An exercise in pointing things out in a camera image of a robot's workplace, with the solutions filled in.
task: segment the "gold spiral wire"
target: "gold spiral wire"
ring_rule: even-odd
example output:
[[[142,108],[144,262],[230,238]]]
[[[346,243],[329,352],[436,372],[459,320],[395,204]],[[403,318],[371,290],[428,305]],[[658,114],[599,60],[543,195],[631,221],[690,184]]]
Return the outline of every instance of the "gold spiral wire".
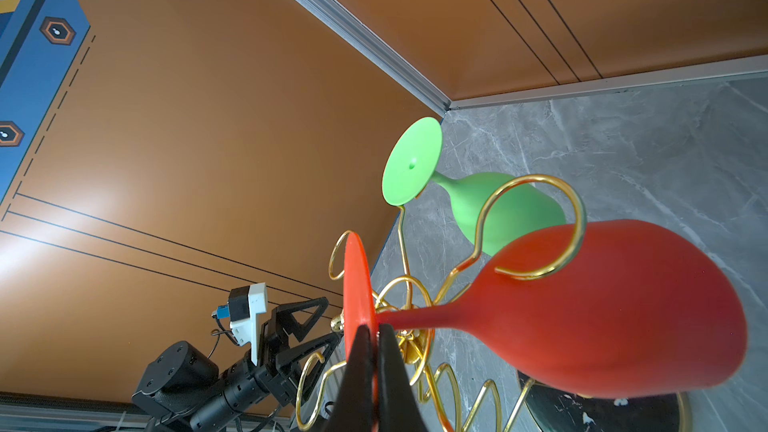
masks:
[[[575,212],[575,224],[574,224],[573,234],[571,235],[571,241],[568,244],[568,246],[563,250],[562,254],[560,254],[555,260],[553,260],[552,263],[547,264],[536,270],[533,270],[530,272],[520,272],[520,271],[508,270],[502,267],[496,267],[495,271],[496,273],[499,273],[499,274],[509,275],[510,277],[517,280],[536,280],[539,278],[546,277],[550,274],[553,274],[561,270],[567,264],[569,264],[570,261],[573,259],[573,257],[578,253],[578,250],[581,247],[581,243],[584,240],[584,233],[586,232],[587,221],[586,221],[586,212],[584,210],[584,203],[582,202],[581,197],[566,181],[560,178],[546,176],[543,174],[532,174],[528,176],[514,178],[513,180],[506,182],[505,184],[500,186],[498,189],[496,189],[494,193],[491,194],[488,197],[488,199],[485,201],[485,204],[481,208],[480,214],[478,216],[477,223],[475,224],[475,248],[472,251],[472,254],[470,254],[469,257],[461,261],[458,265],[456,265],[453,268],[453,270],[450,271],[450,273],[446,277],[446,280],[440,287],[434,299],[431,298],[424,284],[421,281],[419,281],[417,278],[411,275],[410,267],[408,264],[408,254],[406,251],[405,239],[402,231],[403,225],[405,222],[406,208],[404,206],[398,206],[398,209],[400,210],[400,214],[398,216],[398,221],[397,221],[397,235],[398,235],[398,242],[400,245],[400,253],[402,256],[402,266],[404,270],[404,275],[401,275],[400,277],[394,278],[393,280],[389,281],[389,283],[384,286],[381,292],[376,293],[372,291],[372,296],[376,301],[375,302],[376,312],[379,313],[384,311],[398,311],[398,310],[407,310],[410,308],[414,308],[415,307],[415,305],[413,304],[413,287],[414,286],[416,286],[416,288],[422,294],[422,298],[424,299],[424,303],[427,307],[431,307],[433,305],[437,305],[439,302],[442,302],[446,298],[448,290],[453,285],[454,281],[456,280],[456,277],[459,276],[462,272],[464,272],[467,268],[475,264],[477,260],[479,260],[480,255],[482,254],[483,227],[485,225],[485,219],[488,216],[488,212],[490,212],[491,207],[493,207],[493,205],[496,203],[499,197],[503,196],[506,192],[508,192],[512,188],[516,186],[520,186],[522,184],[531,183],[531,182],[542,182],[542,183],[546,183],[551,186],[557,187],[560,190],[562,190],[562,192],[571,201],[571,205],[573,206],[574,212]],[[341,244],[344,242],[344,239],[351,232],[352,231],[349,231],[349,230],[344,232],[339,237],[339,240],[336,242],[336,245],[333,247],[333,251],[331,253],[331,257],[328,264],[328,275],[331,277],[332,280],[339,280],[344,275],[343,270],[339,274],[333,273],[333,263],[336,258],[336,253],[341,247]],[[398,308],[397,306],[389,303],[385,299],[385,297],[395,285],[398,285],[401,283],[406,284],[406,303],[405,305],[403,305],[403,307]],[[449,302],[453,302],[459,297],[461,297],[469,289],[471,285],[472,284],[467,284]],[[333,330],[337,330],[337,331],[343,330],[343,315],[344,315],[344,312],[342,311],[339,316],[335,317],[332,320]],[[488,379],[485,381],[483,386],[480,388],[480,391],[478,392],[477,396],[475,397],[475,401],[469,410],[466,420],[462,422],[461,392],[458,388],[458,381],[456,380],[456,373],[454,372],[453,367],[451,367],[451,365],[448,363],[443,363],[437,367],[435,372],[432,372],[432,367],[429,365],[429,357],[432,351],[432,343],[435,341],[435,329],[425,329],[425,330],[419,330],[419,331],[397,331],[397,337],[398,337],[398,345],[400,347],[400,354],[403,357],[403,360],[407,364],[413,364],[416,367],[416,371],[414,375],[411,376],[411,379],[409,381],[410,385],[413,386],[414,384],[418,384],[418,401],[420,403],[425,404],[430,399],[432,399],[432,402],[434,403],[434,406],[435,406],[435,411],[438,416],[438,420],[444,432],[466,432],[469,429],[469,427],[472,426],[473,421],[477,417],[477,413],[480,409],[480,406],[482,405],[484,399],[488,396],[489,391],[494,401],[494,411],[495,411],[495,417],[496,417],[495,430],[496,432],[509,432],[514,426],[514,422],[518,418],[520,414],[520,410],[523,404],[525,403],[525,399],[528,396],[528,393],[531,391],[531,388],[535,384],[541,384],[532,378],[529,378],[528,380],[526,380],[526,382],[524,383],[521,389],[521,393],[517,401],[515,402],[514,407],[512,408],[512,412],[510,413],[510,416],[507,419],[506,424],[502,428],[502,405],[501,405],[501,399],[498,394],[498,388],[494,380]],[[304,384],[304,377],[309,373],[314,363],[316,363],[318,360],[320,362],[324,361],[321,353],[319,351],[316,351],[310,356],[310,359],[304,365],[304,369],[302,371],[302,375],[299,380],[299,387],[296,395],[296,422],[298,423],[299,428],[302,431],[308,430],[310,427],[312,427],[315,423],[317,416],[320,413],[320,404],[322,402],[322,396],[325,390],[327,379],[334,372],[336,372],[337,370],[341,369],[344,365],[346,365],[346,361],[344,360],[342,362],[339,362],[338,364],[334,364],[328,371],[326,371],[323,374],[320,380],[317,400],[315,402],[314,408],[312,408],[312,414],[310,416],[310,419],[306,423],[304,423],[302,422],[302,419],[300,416],[301,395],[302,395],[302,389]],[[450,420],[448,420],[444,402],[438,391],[438,382],[443,376],[447,376],[448,380],[451,383],[454,409],[456,414],[454,419],[454,424],[451,424]],[[422,386],[423,381],[427,383],[426,391],[424,391]]]

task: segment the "gray marble surface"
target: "gray marble surface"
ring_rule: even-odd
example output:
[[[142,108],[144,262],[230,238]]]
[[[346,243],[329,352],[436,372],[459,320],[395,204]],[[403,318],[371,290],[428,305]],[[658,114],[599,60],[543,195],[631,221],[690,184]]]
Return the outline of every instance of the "gray marble surface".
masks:
[[[768,80],[463,110],[448,113],[442,128],[438,170],[447,176],[559,176],[581,193],[590,220],[654,222],[715,260],[744,303],[750,347],[734,378],[690,394],[694,430],[768,430]],[[565,197],[558,199],[569,210]],[[434,184],[408,204],[406,217],[412,273],[434,294],[472,246],[456,226],[448,194]],[[487,259],[453,290],[469,283]],[[374,289],[401,274],[392,234],[372,272]],[[398,289],[390,297],[401,302],[404,293]],[[432,355],[433,366],[443,361],[456,370],[464,417],[483,381],[494,378],[506,421],[519,393],[512,367],[473,337],[450,330],[438,332]],[[447,381],[441,390],[450,397]],[[432,405],[422,412],[429,429],[440,430]],[[473,430],[493,430],[493,421],[487,403]],[[537,429],[524,410],[514,430]],[[599,424],[584,429],[596,431]]]

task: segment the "brown wall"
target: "brown wall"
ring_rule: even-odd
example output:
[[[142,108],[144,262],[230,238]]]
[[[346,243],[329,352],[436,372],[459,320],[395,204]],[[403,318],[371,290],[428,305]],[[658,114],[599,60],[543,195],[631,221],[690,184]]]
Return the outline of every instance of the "brown wall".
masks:
[[[389,149],[432,113],[293,0],[80,2],[91,31],[1,205],[0,389],[128,401],[168,345],[210,350],[249,282],[338,314],[331,248],[352,228],[375,260]]]
[[[338,0],[453,100],[768,53],[768,0]]]

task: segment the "metal corner frame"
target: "metal corner frame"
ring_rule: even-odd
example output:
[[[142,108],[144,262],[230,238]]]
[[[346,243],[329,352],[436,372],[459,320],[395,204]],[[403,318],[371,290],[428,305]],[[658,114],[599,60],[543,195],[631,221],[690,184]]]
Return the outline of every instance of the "metal corner frame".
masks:
[[[295,0],[440,116],[451,100],[337,0]]]
[[[501,106],[518,102],[567,99],[612,92],[627,92],[652,87],[682,86],[692,83],[716,82],[720,80],[755,79],[768,76],[768,55],[744,57],[742,59],[708,62],[695,66],[633,73],[607,79],[574,82],[540,89],[520,90],[472,99],[453,100],[449,110],[476,107]]]

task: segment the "yellow stripe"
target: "yellow stripe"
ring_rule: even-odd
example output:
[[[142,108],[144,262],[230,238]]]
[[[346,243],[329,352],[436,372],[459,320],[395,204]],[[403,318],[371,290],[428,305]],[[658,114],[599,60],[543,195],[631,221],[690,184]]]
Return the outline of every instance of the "yellow stripe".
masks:
[[[18,3],[21,0],[0,0],[0,14],[7,14],[13,12],[18,7]]]

